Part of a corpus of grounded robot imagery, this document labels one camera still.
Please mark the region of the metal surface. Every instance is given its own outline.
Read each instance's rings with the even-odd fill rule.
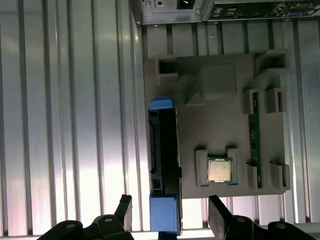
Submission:
[[[80,24],[75,21],[81,21],[77,11],[84,13],[83,17],[90,22],[83,23],[81,35],[80,29],[73,29],[74,24]],[[80,195],[84,199],[79,199],[74,189],[84,186],[88,190],[86,183],[91,179],[84,182],[82,178],[80,184],[77,176],[83,177],[86,172],[74,178],[78,165],[79,169],[86,168],[99,176],[93,178],[94,182],[98,180],[99,187],[92,188],[95,190],[93,197],[99,202],[88,201],[89,206],[103,214],[113,213],[121,194],[131,194],[133,230],[150,230],[142,55],[156,57],[173,52],[183,56],[217,55],[273,47],[288,49],[292,62],[292,71],[281,78],[287,93],[285,160],[291,167],[292,190],[281,196],[230,197],[223,202],[233,214],[265,224],[279,218],[289,223],[304,223],[307,217],[313,223],[303,226],[319,232],[316,230],[320,226],[315,223],[320,222],[320,207],[316,202],[320,195],[317,157],[319,23],[200,23],[177,27],[179,30],[176,26],[136,29],[128,3],[120,0],[93,0],[92,4],[75,0],[0,1],[0,235],[6,236],[3,239],[36,239],[33,233],[43,234],[48,224],[51,227],[66,219],[75,220],[76,212],[83,218],[77,220],[88,221],[85,223],[88,225],[91,219],[84,215],[88,211],[84,209],[79,213],[89,196],[83,192]],[[75,33],[80,35],[79,39],[75,38]],[[85,86],[89,86],[90,91],[82,91],[78,86],[85,80],[76,71],[84,70],[73,66],[89,72],[84,76],[88,76]],[[27,86],[34,87],[34,92]],[[84,124],[83,119],[74,121],[74,110],[77,115],[88,111],[85,119],[89,122],[85,129],[78,126]],[[36,121],[39,128],[30,121]],[[35,143],[43,148],[30,148],[36,146]],[[87,143],[81,152],[88,150],[85,156],[89,159],[77,159],[79,146],[74,146],[75,143]],[[35,172],[35,167],[41,168],[43,173],[29,175],[29,171]],[[35,184],[45,187],[37,188]],[[50,197],[37,195],[40,191],[49,193]],[[41,206],[31,204],[42,197]],[[202,211],[202,206],[206,209],[206,202],[206,199],[182,201],[182,238],[212,237],[209,229],[200,229],[203,217],[208,215]],[[41,216],[43,223],[37,221]],[[157,239],[158,234],[138,232],[133,233],[133,237]]]
[[[142,24],[144,25],[201,22],[200,9],[202,9],[204,0],[195,0],[193,9],[177,9],[177,1],[136,1],[134,5],[141,4]]]
[[[304,223],[306,221],[306,211],[310,212],[306,208],[305,198],[305,186],[304,182],[304,165],[306,161],[313,161],[313,158],[303,158],[303,152],[301,141],[304,139],[304,130],[301,129],[300,121],[304,120],[303,108],[299,107],[299,102],[302,101],[301,87],[297,79],[299,74],[296,74],[296,68],[300,68],[300,58],[295,58],[299,51],[299,46],[303,39],[313,43],[315,49],[319,48],[319,39],[316,38],[318,32],[318,22],[314,22],[312,26],[308,25],[306,29],[308,34],[300,34],[305,30],[300,25],[310,24],[310,21],[304,22],[255,22],[255,23],[223,23],[223,24],[197,24],[191,29],[189,26],[180,26],[179,39],[185,39],[185,42],[190,40],[186,39],[192,35],[192,41],[188,45],[184,45],[186,52],[189,52],[189,56],[196,55],[216,55],[216,54],[232,54],[232,53],[255,53],[258,51],[264,51],[269,48],[286,48],[290,52],[291,71],[281,77],[281,86],[286,88],[287,91],[287,113],[284,115],[284,141],[285,141],[285,160],[287,164],[290,164],[292,174],[291,181],[293,182],[292,190],[287,191],[284,195],[271,195],[260,197],[232,197],[230,199],[224,199],[225,203],[228,202],[229,209],[233,210],[233,214],[248,216],[254,219],[260,224],[267,224],[270,221],[278,219],[285,219],[287,222]],[[171,30],[173,27],[147,27],[145,31],[145,47],[148,51],[145,52],[145,57],[157,57],[170,54],[172,52],[179,51],[173,47],[173,41]],[[308,35],[313,33],[313,38],[309,38]],[[316,68],[316,54],[315,52],[308,53],[309,61],[314,63]],[[314,75],[313,81],[318,79],[317,75]],[[304,95],[304,99],[308,99],[309,95]],[[317,196],[319,189],[313,187],[312,191],[306,191],[307,196]],[[313,204],[313,211],[317,210],[317,205]]]

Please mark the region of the blue connector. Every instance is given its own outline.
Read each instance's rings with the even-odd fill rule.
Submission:
[[[150,110],[161,110],[161,109],[173,109],[173,103],[171,98],[167,96],[159,96],[151,101]]]

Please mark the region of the gray plastic block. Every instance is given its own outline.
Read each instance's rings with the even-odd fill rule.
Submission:
[[[282,113],[286,111],[286,92],[282,88],[268,89],[265,94],[267,113]]]
[[[258,92],[256,89],[248,89],[242,92],[243,97],[243,113],[244,114],[253,114],[254,113],[254,102],[253,102],[253,93]]]
[[[255,79],[270,79],[286,73],[290,68],[286,49],[269,49],[255,59]]]
[[[208,151],[195,151],[195,165],[196,165],[196,186],[198,188],[208,186],[207,183],[207,169],[208,169]]]
[[[233,97],[237,93],[237,82],[233,64],[207,64],[199,71],[200,95],[205,100]]]
[[[258,190],[258,175],[257,167],[250,164],[246,165],[247,168],[247,177],[248,177],[248,187],[252,190]]]
[[[272,186],[278,189],[287,188],[290,184],[289,166],[286,164],[270,163],[271,175],[272,175]]]
[[[232,158],[232,181],[230,184],[238,184],[238,149],[227,148],[226,154],[228,158]]]
[[[279,195],[290,189],[287,166],[282,166],[284,187],[278,188],[272,183],[275,180],[272,179],[270,161],[277,159],[279,164],[285,163],[283,115],[269,114],[266,109],[266,89],[271,81],[255,80],[255,58],[255,54],[178,57],[176,58],[177,82],[169,81],[168,84],[159,84],[156,59],[148,59],[145,62],[146,111],[155,97],[168,96],[178,100],[174,103],[177,110],[179,157],[182,169],[182,198],[207,198],[215,194],[220,197]],[[204,66],[208,65],[210,70],[204,69]],[[222,93],[220,95],[219,92],[217,94],[214,92],[217,88],[212,91],[209,87],[203,94],[207,97],[201,96],[199,86],[201,71],[204,71],[202,76],[206,76],[203,79],[212,80],[213,85],[218,85],[224,80],[223,71],[215,74],[212,69],[223,65],[233,66],[236,88],[232,85],[224,86],[226,88],[219,90]],[[272,79],[272,85],[278,88],[280,83],[277,79]],[[248,114],[253,112],[252,94],[255,92],[259,93],[262,188],[258,188],[257,168],[248,165],[252,157]],[[226,154],[226,146],[237,148],[236,165],[232,165],[232,175],[237,174],[237,184],[207,182],[208,152],[210,155],[222,156]],[[197,147],[206,150],[195,152]]]

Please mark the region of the slot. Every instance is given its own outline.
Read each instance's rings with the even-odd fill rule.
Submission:
[[[263,14],[254,14],[252,15],[253,18],[263,18],[265,15]]]
[[[174,74],[176,72],[175,59],[159,59],[159,74]]]
[[[157,150],[156,150],[156,130],[155,125],[152,123],[149,123],[149,130],[150,130],[150,155],[151,155],[151,168],[153,172],[156,172],[158,170],[157,167]]]
[[[195,0],[178,0],[176,9],[179,10],[191,10],[194,9]]]
[[[270,14],[267,15],[267,17],[276,17],[276,16],[277,16],[277,14],[275,12],[270,13]]]
[[[161,189],[161,180],[160,180],[160,178],[152,179],[152,188],[153,189]]]
[[[246,19],[246,18],[249,17],[249,15],[248,15],[248,14],[239,13],[237,17],[238,17],[238,18],[242,18],[242,19]]]
[[[227,18],[227,19],[232,19],[232,18],[235,18],[236,15],[234,15],[234,14],[226,14],[224,17]]]
[[[282,102],[282,92],[278,91],[278,109],[279,109],[279,112],[283,112],[284,109],[283,109],[283,102]]]

